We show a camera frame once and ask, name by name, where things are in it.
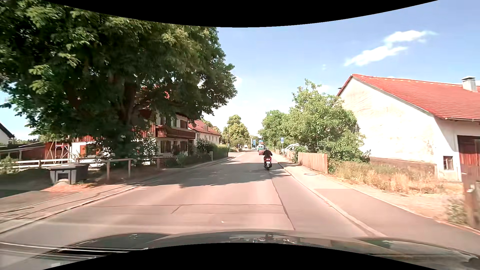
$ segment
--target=scooter rider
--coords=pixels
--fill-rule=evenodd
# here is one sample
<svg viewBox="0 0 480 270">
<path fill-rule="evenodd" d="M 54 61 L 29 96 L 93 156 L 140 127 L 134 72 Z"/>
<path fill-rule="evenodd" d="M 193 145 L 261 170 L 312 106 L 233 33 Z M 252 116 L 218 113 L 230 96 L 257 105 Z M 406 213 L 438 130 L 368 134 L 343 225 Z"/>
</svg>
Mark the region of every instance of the scooter rider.
<svg viewBox="0 0 480 270">
<path fill-rule="evenodd" d="M 273 155 L 272 152 L 270 152 L 270 150 L 268 150 L 268 148 L 266 148 L 265 151 L 264 151 L 264 165 L 265 166 L 267 164 L 265 159 L 271 157 L 272 155 Z"/>
</svg>

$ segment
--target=sidewalk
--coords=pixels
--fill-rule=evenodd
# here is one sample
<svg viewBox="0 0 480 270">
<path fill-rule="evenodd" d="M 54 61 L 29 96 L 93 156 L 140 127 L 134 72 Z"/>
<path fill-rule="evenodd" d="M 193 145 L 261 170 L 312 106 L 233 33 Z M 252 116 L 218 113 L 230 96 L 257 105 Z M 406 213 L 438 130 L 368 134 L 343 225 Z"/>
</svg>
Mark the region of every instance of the sidewalk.
<svg viewBox="0 0 480 270">
<path fill-rule="evenodd" d="M 290 163 L 281 155 L 274 159 L 297 181 L 323 198 L 337 211 L 363 224 L 377 236 L 398 237 L 453 247 L 480 254 L 480 234 L 439 223 L 373 198 L 330 180 L 319 172 Z"/>
<path fill-rule="evenodd" d="M 159 174 L 142 179 L 132 179 L 121 184 L 102 185 L 81 192 L 37 191 L 0 198 L 0 233 L 18 228 L 55 214 L 120 194 L 141 186 L 142 182 L 161 181 L 163 177 L 177 172 L 203 168 L 235 158 L 227 158 L 197 164 L 181 169 L 162 169 Z"/>
</svg>

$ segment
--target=car hood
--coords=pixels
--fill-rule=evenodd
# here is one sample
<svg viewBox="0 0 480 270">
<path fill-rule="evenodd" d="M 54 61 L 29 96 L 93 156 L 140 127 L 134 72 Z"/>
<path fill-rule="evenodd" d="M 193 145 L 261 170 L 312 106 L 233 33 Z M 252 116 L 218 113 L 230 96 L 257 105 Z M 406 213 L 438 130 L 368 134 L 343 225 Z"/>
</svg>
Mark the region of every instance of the car hood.
<svg viewBox="0 0 480 270">
<path fill-rule="evenodd" d="M 41 253 L 43 256 L 82 254 L 98 257 L 158 247 L 213 243 L 306 245 L 390 258 L 433 269 L 480 270 L 480 257 L 476 254 L 419 241 L 391 237 L 342 238 L 298 231 L 261 229 L 170 235 L 124 233 L 89 239 L 61 248 L 42 247 L 44 252 Z"/>
</svg>

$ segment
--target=wooden balcony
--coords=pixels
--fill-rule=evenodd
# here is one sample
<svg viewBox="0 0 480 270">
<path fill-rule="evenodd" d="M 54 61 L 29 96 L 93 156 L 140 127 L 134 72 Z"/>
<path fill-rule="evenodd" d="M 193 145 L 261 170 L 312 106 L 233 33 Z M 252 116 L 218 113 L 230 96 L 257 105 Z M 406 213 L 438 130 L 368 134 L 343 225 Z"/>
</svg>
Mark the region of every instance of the wooden balcony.
<svg viewBox="0 0 480 270">
<path fill-rule="evenodd" d="M 180 130 L 166 125 L 158 125 L 156 126 L 155 130 L 155 135 L 157 137 L 170 137 L 190 140 L 195 139 L 195 131 L 192 130 Z"/>
</svg>

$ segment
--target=window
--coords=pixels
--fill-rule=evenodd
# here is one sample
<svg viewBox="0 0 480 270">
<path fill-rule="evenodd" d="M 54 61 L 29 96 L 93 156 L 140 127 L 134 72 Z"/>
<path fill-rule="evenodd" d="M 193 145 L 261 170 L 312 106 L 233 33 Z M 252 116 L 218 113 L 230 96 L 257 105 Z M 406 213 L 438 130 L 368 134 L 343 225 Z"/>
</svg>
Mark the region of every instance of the window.
<svg viewBox="0 0 480 270">
<path fill-rule="evenodd" d="M 98 154 L 98 150 L 94 144 L 87 144 L 80 146 L 80 157 L 86 158 L 91 156 L 96 156 Z"/>
<path fill-rule="evenodd" d="M 170 153 L 172 151 L 172 144 L 170 141 L 160 141 L 160 152 Z"/>
<path fill-rule="evenodd" d="M 180 127 L 181 127 L 181 128 L 187 128 L 187 121 L 185 121 L 185 120 L 180 120 Z"/>
<path fill-rule="evenodd" d="M 451 171 L 453 170 L 453 157 L 444 156 L 444 170 Z"/>
<path fill-rule="evenodd" d="M 180 142 L 180 151 L 182 151 L 182 152 L 187 151 L 187 142 L 185 142 L 185 141 Z"/>
</svg>

